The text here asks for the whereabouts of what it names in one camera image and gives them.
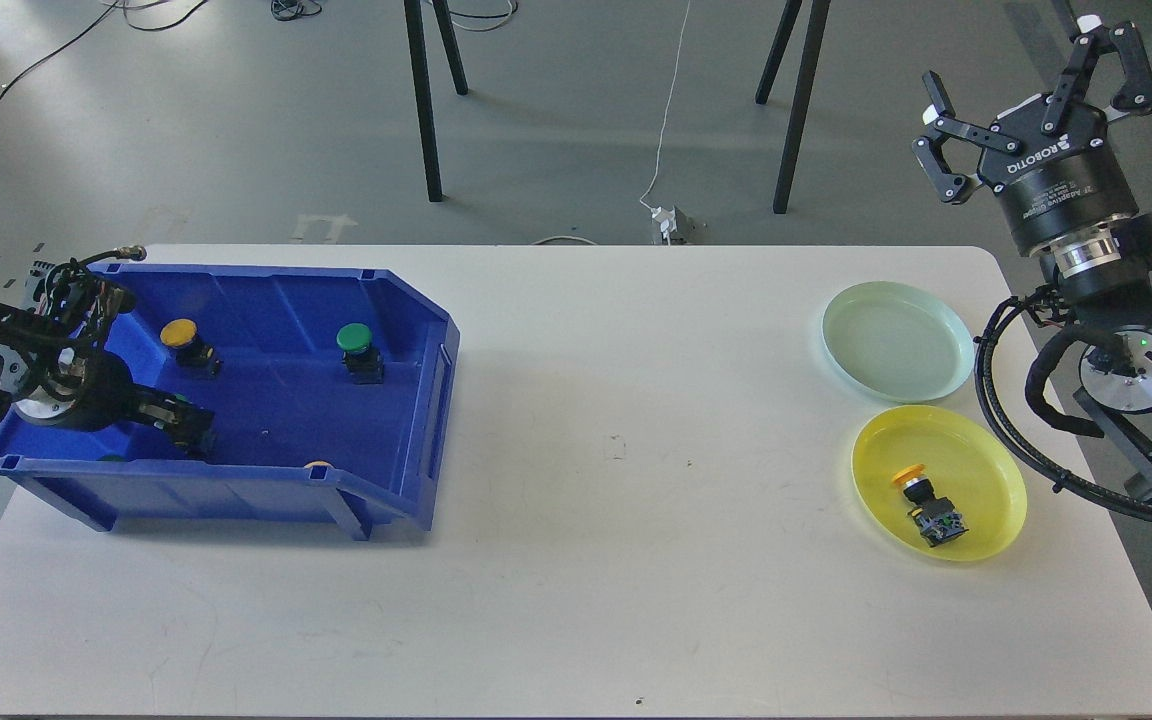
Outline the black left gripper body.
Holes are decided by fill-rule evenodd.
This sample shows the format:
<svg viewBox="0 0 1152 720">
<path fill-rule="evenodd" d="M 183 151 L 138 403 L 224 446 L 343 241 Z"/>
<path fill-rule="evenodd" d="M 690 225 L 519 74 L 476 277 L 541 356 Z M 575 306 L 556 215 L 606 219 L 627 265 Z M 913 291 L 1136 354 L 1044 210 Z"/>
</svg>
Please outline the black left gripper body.
<svg viewBox="0 0 1152 720">
<path fill-rule="evenodd" d="M 63 372 L 44 377 L 13 414 L 36 427 L 96 432 L 131 419 L 136 400 L 126 361 L 106 350 L 79 354 Z"/>
</svg>

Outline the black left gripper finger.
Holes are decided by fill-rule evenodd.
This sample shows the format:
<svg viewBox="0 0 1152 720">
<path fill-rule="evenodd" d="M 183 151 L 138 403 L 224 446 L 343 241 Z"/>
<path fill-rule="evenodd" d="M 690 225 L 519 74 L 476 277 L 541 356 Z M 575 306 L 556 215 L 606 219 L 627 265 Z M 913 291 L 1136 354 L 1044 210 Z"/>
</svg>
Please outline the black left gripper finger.
<svg viewBox="0 0 1152 720">
<path fill-rule="evenodd" d="M 134 388 L 132 420 L 166 433 L 207 433 L 214 411 L 156 388 Z"/>
<path fill-rule="evenodd" d="M 145 427 L 160 430 L 173 446 L 183 450 L 188 458 L 205 460 L 212 447 L 211 415 L 175 415 L 170 419 L 141 415 L 136 420 Z"/>
</svg>

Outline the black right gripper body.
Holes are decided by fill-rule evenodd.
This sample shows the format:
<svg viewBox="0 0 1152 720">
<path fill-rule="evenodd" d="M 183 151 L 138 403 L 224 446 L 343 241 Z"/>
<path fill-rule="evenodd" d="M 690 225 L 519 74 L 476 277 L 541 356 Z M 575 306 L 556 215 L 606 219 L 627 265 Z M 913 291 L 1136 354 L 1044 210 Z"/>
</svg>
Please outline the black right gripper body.
<svg viewBox="0 0 1152 720">
<path fill-rule="evenodd" d="M 1138 213 L 1139 206 L 1108 143 L 1105 111 L 1070 106 L 1064 124 L 1046 118 L 1046 97 L 1036 94 L 1005 111 L 993 123 L 1018 145 L 1018 154 L 984 150 L 977 174 L 998 205 L 1024 258 L 1071 232 Z"/>
</svg>

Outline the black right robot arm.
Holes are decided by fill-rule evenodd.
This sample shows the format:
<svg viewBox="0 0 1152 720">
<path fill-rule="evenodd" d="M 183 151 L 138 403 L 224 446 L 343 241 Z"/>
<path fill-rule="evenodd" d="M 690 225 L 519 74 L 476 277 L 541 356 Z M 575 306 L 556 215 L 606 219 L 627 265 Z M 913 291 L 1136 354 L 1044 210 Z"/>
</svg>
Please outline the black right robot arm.
<svg viewBox="0 0 1152 720">
<path fill-rule="evenodd" d="M 1152 524 L 1152 439 L 1132 423 L 1152 414 L 1152 211 L 1138 209 L 1108 143 L 1114 120 L 1152 113 L 1152 68 L 1129 20 L 1106 26 L 1056 8 L 1071 56 L 1053 90 L 980 127 L 956 118 L 927 71 L 931 105 L 911 150 L 938 200 L 995 196 L 1020 255 L 1043 266 L 1043 286 L 1002 301 L 977 340 L 975 392 L 990 429 L 1056 491 Z M 1026 406 L 1052 429 L 1111 439 L 1135 468 L 1124 493 L 1060 467 L 1005 414 L 993 359 L 1020 314 L 1058 331 L 1030 365 Z"/>
</svg>

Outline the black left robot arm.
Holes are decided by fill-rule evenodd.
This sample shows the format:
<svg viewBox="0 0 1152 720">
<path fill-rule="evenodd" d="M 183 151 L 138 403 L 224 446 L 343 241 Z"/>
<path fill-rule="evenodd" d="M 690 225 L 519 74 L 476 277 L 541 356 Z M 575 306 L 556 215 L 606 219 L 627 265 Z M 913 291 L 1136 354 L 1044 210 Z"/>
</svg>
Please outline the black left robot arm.
<svg viewBox="0 0 1152 720">
<path fill-rule="evenodd" d="M 145 247 L 132 245 L 41 263 L 26 306 L 0 302 L 0 424 L 9 415 L 74 433 L 136 424 L 159 430 L 187 457 L 211 454 L 214 411 L 134 381 L 127 361 L 109 351 L 115 320 L 131 313 L 137 300 L 94 265 L 138 263 L 146 255 Z"/>
</svg>

